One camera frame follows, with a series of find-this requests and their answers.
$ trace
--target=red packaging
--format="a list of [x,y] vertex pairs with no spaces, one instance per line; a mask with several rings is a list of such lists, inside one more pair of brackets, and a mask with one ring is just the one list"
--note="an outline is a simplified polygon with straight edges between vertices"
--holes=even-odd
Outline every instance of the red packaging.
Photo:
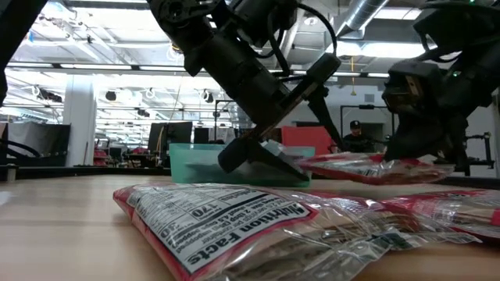
[[500,191],[445,191],[395,197],[386,205],[425,215],[458,231],[500,239]]
[[389,250],[475,240],[357,197],[222,184],[115,191],[177,280],[350,280]]
[[384,155],[340,153],[300,160],[304,170],[335,180],[372,185],[429,183],[441,180],[454,170],[451,165],[431,165],[417,159],[383,162]]

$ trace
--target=green container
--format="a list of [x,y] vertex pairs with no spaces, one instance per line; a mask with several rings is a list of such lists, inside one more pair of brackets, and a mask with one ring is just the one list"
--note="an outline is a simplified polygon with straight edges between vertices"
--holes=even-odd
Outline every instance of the green container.
[[[311,181],[301,181],[280,170],[259,163],[244,163],[232,173],[225,173],[217,156],[226,147],[222,144],[170,144],[170,167],[174,183],[228,183],[265,187],[308,187]],[[286,155],[313,157],[315,148],[289,147]]]

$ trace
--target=wooden table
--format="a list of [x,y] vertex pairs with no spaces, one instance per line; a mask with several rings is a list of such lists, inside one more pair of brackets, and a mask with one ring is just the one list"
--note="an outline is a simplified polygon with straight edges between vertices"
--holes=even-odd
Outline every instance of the wooden table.
[[[1,281],[170,281],[166,266],[112,200],[112,192],[164,176],[89,176],[0,185]],[[368,187],[315,181],[313,188],[380,199],[456,187]],[[438,244],[392,252],[356,280],[500,280],[500,249]]]

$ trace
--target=ductwork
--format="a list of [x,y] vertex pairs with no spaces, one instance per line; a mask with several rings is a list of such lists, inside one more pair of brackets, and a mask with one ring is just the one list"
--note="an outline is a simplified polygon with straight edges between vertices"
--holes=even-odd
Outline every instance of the ductwork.
[[363,30],[388,2],[389,0],[352,0],[337,36]]

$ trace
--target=person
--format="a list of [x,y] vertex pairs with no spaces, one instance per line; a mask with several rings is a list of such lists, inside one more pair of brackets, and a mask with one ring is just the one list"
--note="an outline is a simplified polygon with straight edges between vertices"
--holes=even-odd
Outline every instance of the person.
[[371,137],[361,131],[361,122],[354,120],[350,124],[351,133],[344,137],[345,150],[354,153],[371,153],[375,151]]

